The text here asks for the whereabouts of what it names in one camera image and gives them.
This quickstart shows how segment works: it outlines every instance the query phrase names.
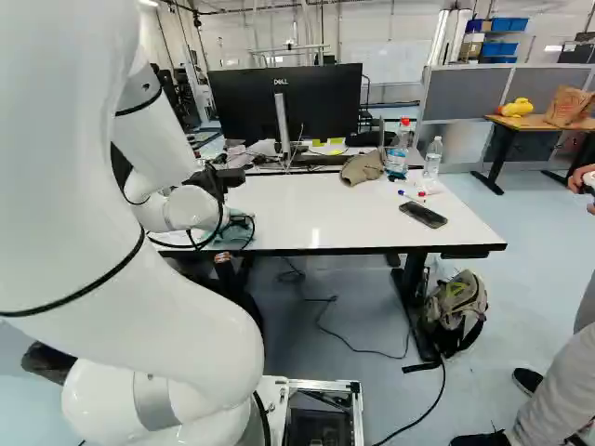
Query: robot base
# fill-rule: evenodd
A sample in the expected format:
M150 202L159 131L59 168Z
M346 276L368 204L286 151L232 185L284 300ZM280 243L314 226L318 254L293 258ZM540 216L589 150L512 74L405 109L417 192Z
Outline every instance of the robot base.
M364 446L362 386L358 381L292 380L263 376L258 394L271 427L271 446ZM264 446L253 402L250 421L236 446Z

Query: clear bottle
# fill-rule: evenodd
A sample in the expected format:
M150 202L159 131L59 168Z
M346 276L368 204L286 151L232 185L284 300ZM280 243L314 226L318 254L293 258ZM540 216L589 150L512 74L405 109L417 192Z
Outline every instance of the clear bottle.
M440 161L443 158L443 137L435 137L426 151L424 163L424 179L435 181L438 179Z
M406 179L407 177L407 153L411 145L411 121L409 118L401 118L397 138L386 148L386 162L384 169L389 177Z

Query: yellow object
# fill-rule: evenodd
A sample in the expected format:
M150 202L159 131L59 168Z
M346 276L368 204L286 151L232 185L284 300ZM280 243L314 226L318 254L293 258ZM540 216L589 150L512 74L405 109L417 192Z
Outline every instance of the yellow object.
M500 110L502 116L520 118L533 111L533 104L527 98L517 98L514 102L506 104Z

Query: ceiling light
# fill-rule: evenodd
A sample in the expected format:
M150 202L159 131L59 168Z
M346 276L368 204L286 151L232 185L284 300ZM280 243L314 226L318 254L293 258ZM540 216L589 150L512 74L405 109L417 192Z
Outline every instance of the ceiling light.
M543 50L546 53L560 53L562 51L562 45L547 45Z
M139 0L139 3L146 5L148 7L158 7L159 4L154 2L153 0Z

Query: whiteboard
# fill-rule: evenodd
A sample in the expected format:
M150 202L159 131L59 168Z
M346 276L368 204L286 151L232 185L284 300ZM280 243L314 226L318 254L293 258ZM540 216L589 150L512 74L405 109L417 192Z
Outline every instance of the whiteboard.
M372 84L421 82L431 40L353 42L341 46L341 62L361 62Z

